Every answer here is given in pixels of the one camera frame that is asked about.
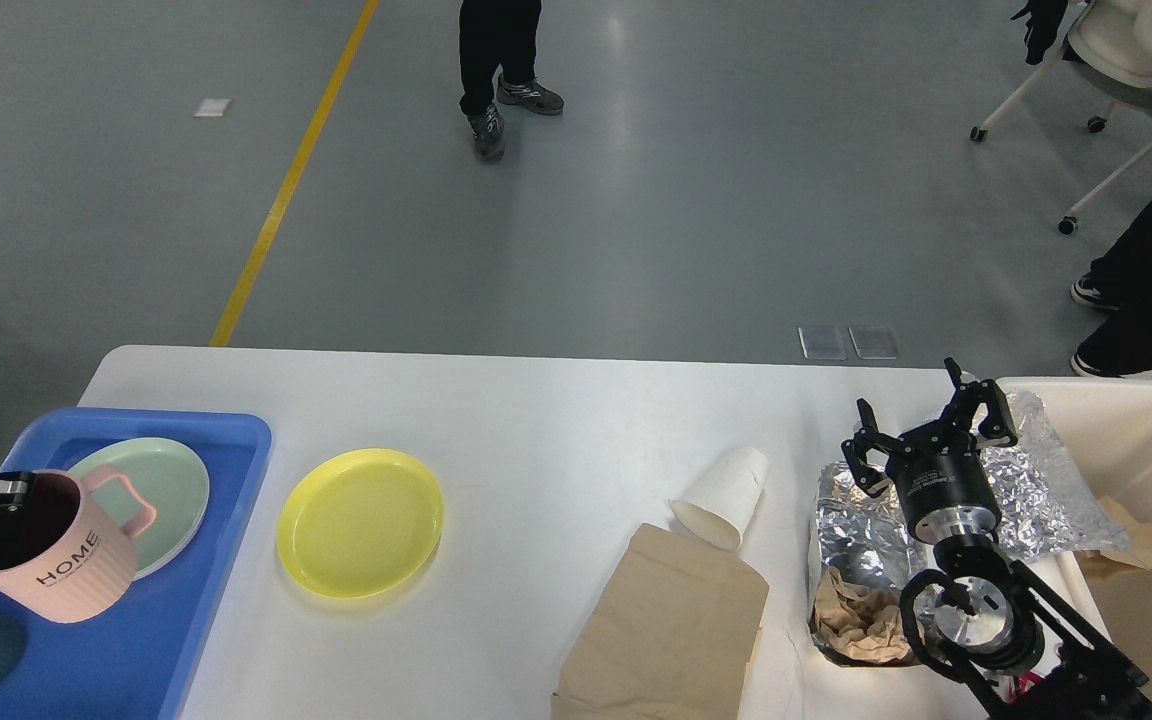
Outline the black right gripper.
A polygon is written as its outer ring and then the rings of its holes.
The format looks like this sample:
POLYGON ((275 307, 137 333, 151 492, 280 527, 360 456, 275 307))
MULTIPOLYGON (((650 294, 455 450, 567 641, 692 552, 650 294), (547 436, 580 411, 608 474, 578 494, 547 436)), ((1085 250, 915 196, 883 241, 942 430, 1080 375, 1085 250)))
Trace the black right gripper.
POLYGON ((893 482, 905 530, 924 544, 996 532, 1002 511, 980 464, 980 448, 1020 442, 1020 430, 998 382, 965 373, 952 357, 943 365, 954 393, 933 420, 933 430, 911 430, 899 438, 882 433, 873 407, 858 397, 858 429, 841 444, 855 487, 879 498, 893 482), (890 458, 886 470, 870 464, 870 450, 890 458))

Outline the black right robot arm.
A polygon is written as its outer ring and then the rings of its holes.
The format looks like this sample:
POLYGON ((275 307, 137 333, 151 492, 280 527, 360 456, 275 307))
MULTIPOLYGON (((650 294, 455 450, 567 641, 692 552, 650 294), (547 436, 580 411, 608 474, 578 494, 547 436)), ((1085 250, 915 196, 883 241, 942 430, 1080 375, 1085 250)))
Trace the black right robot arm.
POLYGON ((915 659, 965 685, 990 719, 1152 719, 1147 675, 1002 551, 980 450, 1014 446, 1018 429, 995 381, 945 367, 954 395, 935 419, 886 434, 859 400, 841 445, 856 486, 872 498, 892 488, 905 532, 932 550, 933 568, 899 597, 915 659))

